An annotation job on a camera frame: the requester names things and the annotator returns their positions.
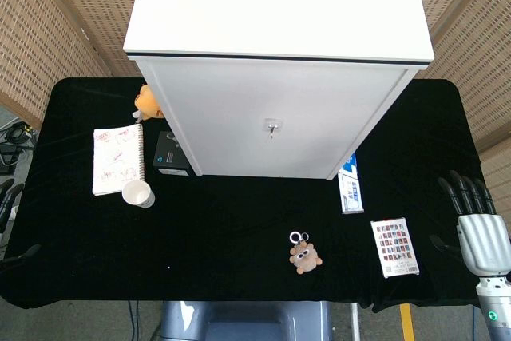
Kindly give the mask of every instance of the wall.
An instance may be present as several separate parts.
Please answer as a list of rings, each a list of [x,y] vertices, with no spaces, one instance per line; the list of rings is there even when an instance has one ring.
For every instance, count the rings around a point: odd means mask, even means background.
[[[40,127],[55,83],[109,70],[55,0],[0,0],[0,103]]]
[[[418,77],[459,89],[485,182],[511,229],[511,0],[460,0]]]

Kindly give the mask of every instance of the robot finger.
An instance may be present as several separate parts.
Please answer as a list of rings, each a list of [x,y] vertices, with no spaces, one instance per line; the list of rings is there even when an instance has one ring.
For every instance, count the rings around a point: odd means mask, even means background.
[[[470,190],[472,191],[472,196],[476,203],[477,213],[486,213],[485,207],[482,204],[481,195],[479,194],[479,190],[477,189],[476,185],[467,176],[463,176],[463,180],[468,184]]]
[[[475,179],[475,183],[479,185],[479,188],[482,190],[482,195],[486,202],[486,210],[490,215],[496,215],[497,210],[495,209],[495,205],[493,205],[492,195],[489,193],[489,190],[486,188],[486,185],[479,179]]]
[[[453,187],[451,187],[451,185],[443,177],[438,178],[438,183],[440,184],[444,192],[447,194],[447,196],[449,196],[451,202],[454,205],[454,210],[456,211],[456,213],[461,216],[463,214],[463,208],[461,207],[460,199],[456,195],[456,192],[454,191]]]
[[[453,178],[454,182],[458,185],[461,192],[461,198],[466,206],[466,211],[471,215],[474,213],[472,200],[470,199],[469,189],[466,187],[463,179],[458,175],[456,171],[450,171],[450,175]]]

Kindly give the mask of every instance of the cabinet top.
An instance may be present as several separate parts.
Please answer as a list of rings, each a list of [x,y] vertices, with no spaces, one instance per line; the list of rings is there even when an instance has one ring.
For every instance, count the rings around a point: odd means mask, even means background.
[[[125,52],[424,63],[421,0],[135,0]]]

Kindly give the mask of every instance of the brown plush keychain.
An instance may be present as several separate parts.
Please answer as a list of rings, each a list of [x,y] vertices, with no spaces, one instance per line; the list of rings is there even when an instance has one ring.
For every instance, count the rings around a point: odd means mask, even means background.
[[[289,235],[289,240],[295,245],[289,251],[292,256],[289,262],[296,266],[296,273],[302,275],[304,272],[310,272],[316,268],[316,265],[321,265],[323,260],[318,257],[318,252],[314,249],[312,243],[307,244],[309,235],[307,233],[292,232]]]

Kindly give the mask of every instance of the orange plush toy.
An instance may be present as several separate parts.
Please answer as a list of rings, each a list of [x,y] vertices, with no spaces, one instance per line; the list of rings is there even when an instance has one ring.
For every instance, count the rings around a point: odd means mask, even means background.
[[[137,119],[137,123],[142,120],[148,120],[151,117],[156,119],[164,118],[153,92],[146,84],[142,86],[140,93],[135,97],[135,106],[138,110],[133,113],[133,117]]]

